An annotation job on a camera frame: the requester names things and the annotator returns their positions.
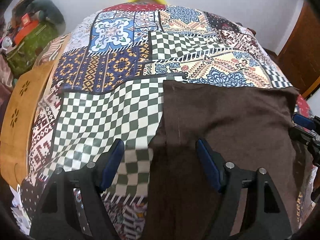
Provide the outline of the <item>wooden folding lap table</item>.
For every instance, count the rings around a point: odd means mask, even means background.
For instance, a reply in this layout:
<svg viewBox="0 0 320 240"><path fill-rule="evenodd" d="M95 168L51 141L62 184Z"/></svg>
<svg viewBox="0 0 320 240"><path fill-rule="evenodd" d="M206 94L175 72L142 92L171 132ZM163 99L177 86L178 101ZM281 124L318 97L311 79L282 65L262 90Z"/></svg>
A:
<svg viewBox="0 0 320 240"><path fill-rule="evenodd" d="M38 103L70 34L54 40L55 58L21 75L11 94L1 129L1 176L13 188L28 174L28 153Z"/></svg>

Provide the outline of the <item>brown wooden door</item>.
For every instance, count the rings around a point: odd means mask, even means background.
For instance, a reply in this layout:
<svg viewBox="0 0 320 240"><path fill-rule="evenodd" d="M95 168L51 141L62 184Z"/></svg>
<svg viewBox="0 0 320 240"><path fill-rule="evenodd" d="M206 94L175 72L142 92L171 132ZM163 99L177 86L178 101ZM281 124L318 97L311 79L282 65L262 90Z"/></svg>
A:
<svg viewBox="0 0 320 240"><path fill-rule="evenodd" d="M282 72L304 98L319 88L319 36L319 18L305 2L278 56Z"/></svg>

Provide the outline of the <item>orange round lid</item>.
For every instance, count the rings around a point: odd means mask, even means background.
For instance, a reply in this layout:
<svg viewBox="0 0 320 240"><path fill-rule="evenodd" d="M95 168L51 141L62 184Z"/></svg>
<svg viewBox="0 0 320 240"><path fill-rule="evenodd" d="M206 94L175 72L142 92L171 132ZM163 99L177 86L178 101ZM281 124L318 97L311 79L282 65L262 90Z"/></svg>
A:
<svg viewBox="0 0 320 240"><path fill-rule="evenodd" d="M39 25L39 21L34 20L30 22L28 25L24 26L21 30L19 30L17 35L14 38L15 44L18 45L38 25Z"/></svg>

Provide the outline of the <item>red small box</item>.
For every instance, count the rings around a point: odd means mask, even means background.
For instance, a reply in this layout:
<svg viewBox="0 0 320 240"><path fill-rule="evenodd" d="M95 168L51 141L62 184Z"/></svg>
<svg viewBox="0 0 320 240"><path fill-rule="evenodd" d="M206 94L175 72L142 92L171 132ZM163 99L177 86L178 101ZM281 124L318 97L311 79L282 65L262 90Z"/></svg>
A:
<svg viewBox="0 0 320 240"><path fill-rule="evenodd" d="M22 22L22 25L25 27L27 25L29 25L31 23L31 19L28 15L28 13L24 14L22 17L21 17L21 22Z"/></svg>

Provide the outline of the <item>green patterned storage box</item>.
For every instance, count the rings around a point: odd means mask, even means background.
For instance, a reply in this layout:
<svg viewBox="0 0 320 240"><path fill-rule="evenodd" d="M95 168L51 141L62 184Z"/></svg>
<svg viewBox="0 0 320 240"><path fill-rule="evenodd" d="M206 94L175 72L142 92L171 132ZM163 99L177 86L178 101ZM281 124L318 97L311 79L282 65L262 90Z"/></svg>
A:
<svg viewBox="0 0 320 240"><path fill-rule="evenodd" d="M15 49L6 53L5 59L14 78L19 78L31 70L37 57L46 45L58 37L56 27L49 22L41 22L22 39Z"/></svg>

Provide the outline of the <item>brown garment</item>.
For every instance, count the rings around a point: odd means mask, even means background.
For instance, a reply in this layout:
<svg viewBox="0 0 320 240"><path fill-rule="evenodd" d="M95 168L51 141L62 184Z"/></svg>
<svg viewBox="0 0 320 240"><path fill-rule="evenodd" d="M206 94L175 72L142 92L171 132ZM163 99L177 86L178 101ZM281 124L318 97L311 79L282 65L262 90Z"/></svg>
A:
<svg viewBox="0 0 320 240"><path fill-rule="evenodd" d="M153 159L143 239L203 237L220 196L197 157L195 143L200 138L240 168L266 168L296 231L306 162L288 130L298 91L173 80L164 81L163 90L163 116L149 143Z"/></svg>

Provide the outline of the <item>grey plush toy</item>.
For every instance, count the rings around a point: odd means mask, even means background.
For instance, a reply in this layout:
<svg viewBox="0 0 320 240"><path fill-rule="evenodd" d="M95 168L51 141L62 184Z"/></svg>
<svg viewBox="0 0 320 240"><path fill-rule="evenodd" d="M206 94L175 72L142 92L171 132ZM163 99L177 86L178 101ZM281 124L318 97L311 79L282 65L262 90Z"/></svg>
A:
<svg viewBox="0 0 320 240"><path fill-rule="evenodd" d="M66 24L63 14L51 0L34 0L26 8L29 16L37 16L37 19L53 24L59 35L65 32Z"/></svg>

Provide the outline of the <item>patchwork patterned bedsheet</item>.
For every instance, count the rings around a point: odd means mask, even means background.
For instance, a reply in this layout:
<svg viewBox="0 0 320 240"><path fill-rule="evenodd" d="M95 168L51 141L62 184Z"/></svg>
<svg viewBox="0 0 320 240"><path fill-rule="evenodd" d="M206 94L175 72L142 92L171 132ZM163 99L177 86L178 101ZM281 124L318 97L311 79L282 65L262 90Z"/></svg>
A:
<svg viewBox="0 0 320 240"><path fill-rule="evenodd" d="M88 16L72 32L39 104L29 172L21 185L31 222L55 169L79 170L120 139L124 155L100 196L119 238L143 239L153 159L149 143L163 116L163 83L170 80L227 88L293 87L253 31L222 16L139 3ZM298 228L313 208L308 192L315 169L304 153Z"/></svg>

